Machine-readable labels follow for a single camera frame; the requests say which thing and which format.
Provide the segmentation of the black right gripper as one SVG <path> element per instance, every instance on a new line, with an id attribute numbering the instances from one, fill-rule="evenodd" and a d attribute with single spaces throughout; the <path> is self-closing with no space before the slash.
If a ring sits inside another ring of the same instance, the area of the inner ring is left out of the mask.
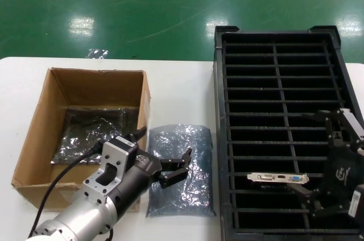
<path id="1" fill-rule="evenodd" d="M 348 212 L 356 187 L 363 184 L 363 155 L 358 153 L 363 152 L 363 127 L 349 109 L 318 110 L 301 116 L 325 123 L 330 148 L 349 149 L 329 152 L 319 188 L 309 190 L 301 184 L 287 184 L 287 188 L 297 195 L 314 218 Z M 333 205 L 321 203 L 327 198 Z"/>

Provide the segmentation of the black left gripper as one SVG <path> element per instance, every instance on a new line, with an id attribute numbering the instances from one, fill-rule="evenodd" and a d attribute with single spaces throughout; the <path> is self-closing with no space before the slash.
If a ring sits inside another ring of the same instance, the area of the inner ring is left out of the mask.
<path id="1" fill-rule="evenodd" d="M 147 127 L 126 135 L 129 141 L 139 141 L 147 133 Z M 109 194 L 116 210 L 128 210 L 159 178 L 162 188 L 170 187 L 183 181 L 189 173 L 192 149 L 188 148 L 180 159 L 158 159 L 145 152 L 138 151 L 134 165 L 124 174 L 123 180 Z"/>

